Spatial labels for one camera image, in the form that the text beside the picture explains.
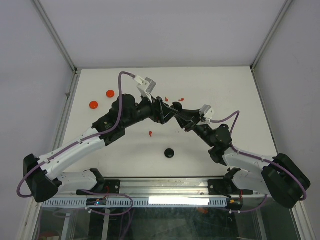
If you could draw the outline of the red case upper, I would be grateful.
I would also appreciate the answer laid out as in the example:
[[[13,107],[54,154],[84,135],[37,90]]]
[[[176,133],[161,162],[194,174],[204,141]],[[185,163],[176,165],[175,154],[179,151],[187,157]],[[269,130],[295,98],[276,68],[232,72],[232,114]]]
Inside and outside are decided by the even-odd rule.
[[[106,92],[106,96],[107,96],[108,98],[113,98],[113,97],[115,96],[115,92],[110,89],[110,90],[108,90],[108,91]]]

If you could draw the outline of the aluminium mounting rail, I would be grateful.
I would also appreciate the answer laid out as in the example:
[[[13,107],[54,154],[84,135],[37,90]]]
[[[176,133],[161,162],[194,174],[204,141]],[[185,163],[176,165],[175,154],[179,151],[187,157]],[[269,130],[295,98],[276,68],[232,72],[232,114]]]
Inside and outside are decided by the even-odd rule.
[[[35,192],[38,202],[44,202],[57,194],[106,195],[126,194],[129,196],[225,196],[233,195],[267,195],[267,186],[262,181],[249,181],[245,178],[244,186],[236,186],[230,179],[221,177],[211,178],[93,178],[89,180],[81,176],[79,179],[68,179],[65,175],[62,179],[54,181],[57,186],[45,186]]]

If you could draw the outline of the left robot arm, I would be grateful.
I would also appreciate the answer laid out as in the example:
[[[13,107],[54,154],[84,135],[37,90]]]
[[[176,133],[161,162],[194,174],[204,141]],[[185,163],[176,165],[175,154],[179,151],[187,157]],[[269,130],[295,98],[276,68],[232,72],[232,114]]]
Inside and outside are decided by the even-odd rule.
[[[31,192],[30,196],[37,203],[43,203],[62,192],[102,193],[105,179],[96,168],[83,172],[65,170],[124,137],[127,128],[147,119],[164,125],[178,113],[161,97],[143,96],[137,103],[132,95],[122,94],[112,103],[109,112],[77,139],[40,157],[29,154],[23,159],[23,181]]]

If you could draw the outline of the red case lower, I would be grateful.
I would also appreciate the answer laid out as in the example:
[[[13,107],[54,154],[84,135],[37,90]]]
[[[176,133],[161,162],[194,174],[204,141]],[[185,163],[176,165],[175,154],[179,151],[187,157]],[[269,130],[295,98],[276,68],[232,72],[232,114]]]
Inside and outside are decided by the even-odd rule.
[[[97,101],[91,101],[90,103],[89,103],[89,107],[91,108],[91,109],[97,109],[98,108],[98,106],[99,106],[99,103],[97,102]]]

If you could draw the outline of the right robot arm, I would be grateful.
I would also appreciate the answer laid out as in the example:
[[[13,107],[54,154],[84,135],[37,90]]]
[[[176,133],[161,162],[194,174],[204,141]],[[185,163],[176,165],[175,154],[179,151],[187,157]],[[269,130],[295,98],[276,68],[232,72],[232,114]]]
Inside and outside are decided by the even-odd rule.
[[[287,209],[306,200],[311,182],[289,156],[284,153],[265,156],[234,146],[235,125],[228,126],[226,121],[238,119],[239,115],[236,111],[222,120],[215,120],[213,110],[205,105],[200,110],[182,109],[175,119],[183,130],[194,132],[210,146],[208,153],[215,163],[231,167],[223,178],[226,192],[250,190],[272,197]]]

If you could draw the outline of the black case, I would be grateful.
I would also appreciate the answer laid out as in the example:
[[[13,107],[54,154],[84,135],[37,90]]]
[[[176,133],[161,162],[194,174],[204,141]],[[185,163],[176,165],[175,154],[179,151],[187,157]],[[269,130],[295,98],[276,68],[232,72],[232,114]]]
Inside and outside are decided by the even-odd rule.
[[[170,107],[175,110],[175,116],[179,115],[183,110],[183,106],[180,102],[173,102]]]
[[[164,151],[164,155],[165,155],[166,158],[171,159],[171,158],[174,157],[175,151],[174,151],[172,148],[167,148],[167,149]]]

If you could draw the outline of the red case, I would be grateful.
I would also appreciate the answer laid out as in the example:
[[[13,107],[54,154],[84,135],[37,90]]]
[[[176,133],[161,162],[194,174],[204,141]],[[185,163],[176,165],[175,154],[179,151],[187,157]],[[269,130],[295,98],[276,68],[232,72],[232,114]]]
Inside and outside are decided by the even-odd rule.
[[[91,109],[97,109],[98,108],[98,106],[99,106],[99,103],[97,102],[97,101],[91,101],[90,103],[89,103],[89,107],[91,108]]]
[[[106,92],[106,96],[107,96],[108,98],[113,98],[113,97],[115,96],[115,92],[110,89],[110,90],[108,90],[108,91]]]

